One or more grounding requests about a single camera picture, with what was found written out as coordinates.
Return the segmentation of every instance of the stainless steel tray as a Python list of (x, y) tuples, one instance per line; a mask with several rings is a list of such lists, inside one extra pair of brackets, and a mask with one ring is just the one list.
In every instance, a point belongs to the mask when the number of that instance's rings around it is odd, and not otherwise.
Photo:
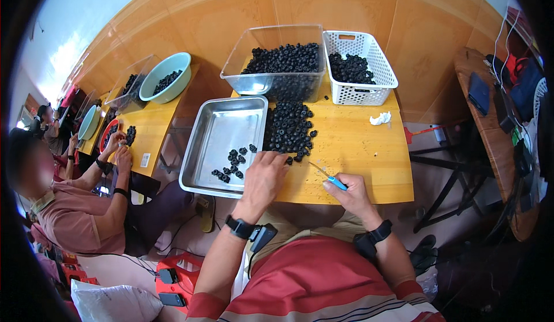
[[(198, 111), (192, 134), (184, 154), (179, 184), (185, 191), (211, 196), (240, 198), (244, 179), (230, 175), (226, 184), (212, 175), (217, 169), (229, 168), (227, 160), (231, 149), (238, 151), (254, 144), (258, 150), (264, 140), (267, 98), (248, 96), (220, 98), (204, 102)], [(239, 164), (242, 173), (251, 165), (255, 154), (248, 151), (245, 164)]]

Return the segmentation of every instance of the crumpled paper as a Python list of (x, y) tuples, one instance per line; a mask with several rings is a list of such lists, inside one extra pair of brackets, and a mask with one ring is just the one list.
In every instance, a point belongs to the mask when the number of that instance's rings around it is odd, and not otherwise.
[(389, 121), (391, 121), (391, 112), (387, 113), (381, 113), (378, 118), (374, 119), (373, 117), (370, 117), (370, 123), (372, 125), (381, 125), (386, 124)]

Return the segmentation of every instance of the label sticker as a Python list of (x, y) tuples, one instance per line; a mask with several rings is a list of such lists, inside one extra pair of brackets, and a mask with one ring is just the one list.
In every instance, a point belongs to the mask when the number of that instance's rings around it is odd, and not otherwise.
[(140, 166), (143, 168), (148, 167), (148, 161), (150, 160), (150, 153), (145, 152), (142, 154), (142, 161), (140, 161)]

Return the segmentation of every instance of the white plastic basket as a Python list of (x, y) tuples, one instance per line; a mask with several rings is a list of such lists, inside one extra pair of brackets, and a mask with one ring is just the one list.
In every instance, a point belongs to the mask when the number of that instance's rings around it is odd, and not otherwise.
[[(398, 79), (392, 71), (383, 50), (369, 33), (355, 31), (323, 31), (325, 59), (331, 80), (333, 103), (341, 105), (382, 105), (393, 88), (398, 87)], [(338, 52), (345, 59), (347, 54), (367, 59), (367, 69), (373, 72), (373, 84), (342, 83), (331, 73), (329, 54)]]

